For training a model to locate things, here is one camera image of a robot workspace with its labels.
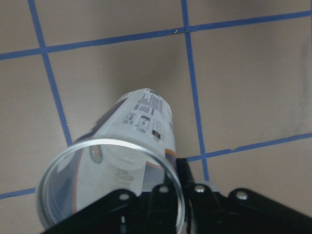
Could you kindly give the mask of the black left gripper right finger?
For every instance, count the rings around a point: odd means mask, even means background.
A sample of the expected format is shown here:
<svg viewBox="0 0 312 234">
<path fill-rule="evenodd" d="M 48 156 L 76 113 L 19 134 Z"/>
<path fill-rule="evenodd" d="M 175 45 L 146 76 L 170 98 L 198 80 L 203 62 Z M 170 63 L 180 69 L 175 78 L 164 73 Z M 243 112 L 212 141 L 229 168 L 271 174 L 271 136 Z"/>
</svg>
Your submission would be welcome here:
<svg viewBox="0 0 312 234">
<path fill-rule="evenodd" d="M 195 182 L 185 158 L 176 161 L 189 234 L 310 234 L 311 217 L 246 188 L 223 196 Z"/>
</svg>

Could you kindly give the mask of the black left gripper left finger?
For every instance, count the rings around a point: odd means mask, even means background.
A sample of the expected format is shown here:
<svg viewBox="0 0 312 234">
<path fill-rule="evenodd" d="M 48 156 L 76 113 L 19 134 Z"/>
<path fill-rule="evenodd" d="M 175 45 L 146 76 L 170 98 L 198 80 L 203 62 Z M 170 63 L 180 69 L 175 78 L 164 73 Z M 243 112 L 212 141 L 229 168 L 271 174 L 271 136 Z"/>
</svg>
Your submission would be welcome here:
<svg viewBox="0 0 312 234">
<path fill-rule="evenodd" d="M 126 189 L 105 195 L 45 234 L 141 234 L 151 193 L 137 196 Z"/>
</svg>

